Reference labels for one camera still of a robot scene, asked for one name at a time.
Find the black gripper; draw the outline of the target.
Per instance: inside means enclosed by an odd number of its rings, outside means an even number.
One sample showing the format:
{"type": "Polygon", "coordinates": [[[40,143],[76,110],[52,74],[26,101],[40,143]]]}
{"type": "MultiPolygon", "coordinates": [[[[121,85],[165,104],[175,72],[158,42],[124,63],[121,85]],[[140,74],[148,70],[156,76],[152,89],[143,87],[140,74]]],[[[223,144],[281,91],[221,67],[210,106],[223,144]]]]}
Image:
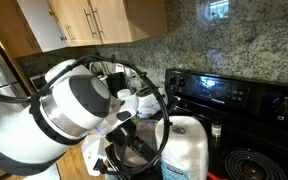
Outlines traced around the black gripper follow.
{"type": "Polygon", "coordinates": [[[142,175],[160,170],[156,125],[157,120],[128,121],[108,134],[111,145],[107,153],[115,174],[142,175]]]}

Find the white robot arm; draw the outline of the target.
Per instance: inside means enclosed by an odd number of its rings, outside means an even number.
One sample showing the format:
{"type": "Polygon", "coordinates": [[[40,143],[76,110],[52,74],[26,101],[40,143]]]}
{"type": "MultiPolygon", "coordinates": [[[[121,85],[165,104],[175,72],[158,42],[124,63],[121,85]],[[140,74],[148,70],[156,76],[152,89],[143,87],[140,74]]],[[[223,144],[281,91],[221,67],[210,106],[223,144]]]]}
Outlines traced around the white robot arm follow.
{"type": "Polygon", "coordinates": [[[14,175],[45,171],[92,130],[105,136],[137,114],[135,95],[114,97],[84,61],[66,60],[26,98],[0,94],[0,169],[14,175]]]}

